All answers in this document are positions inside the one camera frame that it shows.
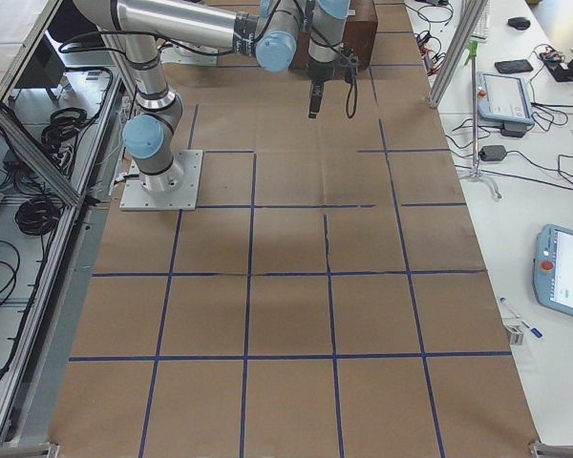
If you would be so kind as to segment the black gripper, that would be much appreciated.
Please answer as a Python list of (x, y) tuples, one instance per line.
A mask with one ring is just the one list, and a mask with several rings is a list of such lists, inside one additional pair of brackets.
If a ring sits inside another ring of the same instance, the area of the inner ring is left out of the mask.
[(310, 77), (310, 92), (308, 117), (316, 118), (320, 113), (324, 94), (324, 83), (343, 76), (346, 83), (353, 85), (358, 71), (358, 55), (354, 52), (334, 53), (328, 61), (308, 57), (308, 76)]

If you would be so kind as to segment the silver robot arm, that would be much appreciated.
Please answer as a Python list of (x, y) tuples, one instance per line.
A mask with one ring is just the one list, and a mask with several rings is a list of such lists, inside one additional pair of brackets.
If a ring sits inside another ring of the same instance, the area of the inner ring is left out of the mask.
[(135, 85), (138, 114), (122, 132), (138, 187), (146, 195), (168, 197), (186, 186), (196, 168), (174, 150), (184, 102), (185, 77), (201, 77), (201, 68), (163, 63), (167, 46), (191, 53), (236, 54), (253, 58), (260, 68), (281, 73), (291, 64), (298, 40), (308, 34), (308, 115), (321, 109), (324, 86), (345, 68), (356, 84), (357, 58), (343, 43), (348, 1), (263, 1), (257, 14), (224, 10), (203, 1), (77, 1), (106, 44), (116, 43), (124, 73)]

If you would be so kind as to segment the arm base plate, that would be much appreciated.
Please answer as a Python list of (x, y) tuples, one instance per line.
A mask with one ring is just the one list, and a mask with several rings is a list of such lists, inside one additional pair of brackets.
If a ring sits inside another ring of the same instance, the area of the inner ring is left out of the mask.
[(170, 169), (157, 176), (145, 175), (132, 162), (119, 208), (123, 211), (194, 211), (197, 206), (203, 150), (174, 153)]

